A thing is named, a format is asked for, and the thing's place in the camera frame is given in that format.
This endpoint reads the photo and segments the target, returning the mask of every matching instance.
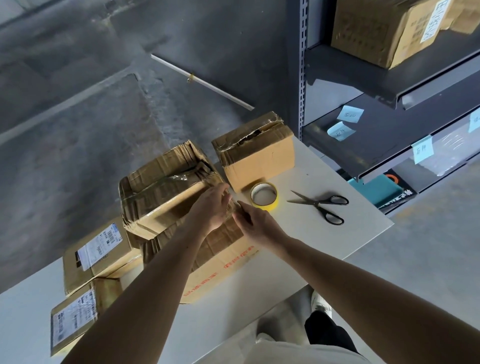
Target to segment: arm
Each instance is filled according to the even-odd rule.
[[[225,219],[221,183],[192,206],[184,224],[64,359],[72,363],[156,364],[205,237]]]
[[[271,215],[240,203],[243,233],[295,269],[389,364],[472,363],[480,331],[363,269],[290,238]]]

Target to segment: white table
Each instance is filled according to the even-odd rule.
[[[272,215],[290,235],[345,259],[392,226],[392,222],[350,187],[304,144],[294,138],[296,166],[270,180],[280,202]],[[349,206],[328,206],[345,219],[328,224],[312,206],[287,203],[290,190],[308,197],[331,192],[350,200]],[[129,284],[139,269],[122,278]],[[181,305],[159,363],[190,364],[213,350],[306,282],[268,251],[259,252],[237,273],[206,296]],[[60,363],[50,358],[50,311],[65,299],[61,259],[0,295],[0,363]]]

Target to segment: cardboard box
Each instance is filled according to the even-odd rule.
[[[183,221],[184,218],[180,219],[155,239],[143,244],[145,265],[169,242]],[[180,303],[193,303],[198,300],[225,277],[245,265],[258,251],[258,248],[243,236],[229,214],[225,223],[212,231],[200,246]]]
[[[65,294],[69,296],[95,277],[120,278],[140,265],[140,244],[133,239],[118,217],[70,246],[63,255]]]
[[[480,0],[452,0],[441,29],[472,34],[480,24]]]
[[[240,192],[295,166],[293,132],[273,111],[212,141],[230,185]]]
[[[391,69],[431,45],[451,0],[337,0],[332,47]]]
[[[96,278],[50,314],[50,355],[66,355],[122,293],[118,279]]]
[[[222,181],[189,140],[120,181],[123,225],[135,235],[153,239],[185,216],[202,192]]]

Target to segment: person's left hand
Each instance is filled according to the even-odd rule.
[[[219,228],[225,221],[227,205],[232,199],[231,194],[223,195],[229,187],[228,183],[220,183],[201,194],[187,214],[183,225],[197,229],[205,236]]]

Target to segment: person's left arm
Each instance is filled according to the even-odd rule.
[[[63,364],[156,364],[205,237],[225,220],[230,194],[205,191],[168,244],[85,333]]]

